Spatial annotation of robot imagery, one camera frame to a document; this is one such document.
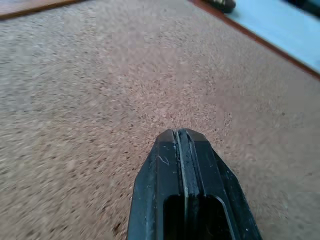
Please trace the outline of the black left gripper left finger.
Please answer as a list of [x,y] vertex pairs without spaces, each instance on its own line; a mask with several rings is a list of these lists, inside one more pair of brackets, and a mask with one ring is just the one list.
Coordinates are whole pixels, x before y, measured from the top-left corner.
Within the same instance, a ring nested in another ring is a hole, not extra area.
[[180,133],[159,134],[133,186],[127,240],[187,240]]

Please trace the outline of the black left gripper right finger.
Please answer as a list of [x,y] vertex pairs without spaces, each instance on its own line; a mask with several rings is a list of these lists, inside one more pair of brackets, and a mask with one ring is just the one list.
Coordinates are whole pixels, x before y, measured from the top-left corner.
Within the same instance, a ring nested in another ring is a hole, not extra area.
[[185,240],[263,240],[240,184],[209,141],[176,132],[183,186]]

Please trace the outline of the dark round object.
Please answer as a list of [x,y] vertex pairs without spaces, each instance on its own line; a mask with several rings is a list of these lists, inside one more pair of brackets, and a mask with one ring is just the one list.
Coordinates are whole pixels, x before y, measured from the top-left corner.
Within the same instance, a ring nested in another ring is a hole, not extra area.
[[236,7],[235,0],[205,0],[215,9],[219,10],[224,14],[230,14]]

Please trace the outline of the cork board with wooden frame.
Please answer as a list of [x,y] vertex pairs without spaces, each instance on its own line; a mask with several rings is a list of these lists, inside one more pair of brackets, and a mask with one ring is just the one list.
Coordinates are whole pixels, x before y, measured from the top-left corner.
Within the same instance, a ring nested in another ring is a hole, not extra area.
[[186,0],[0,20],[0,240],[125,240],[166,129],[204,134],[263,240],[320,240],[320,81]]

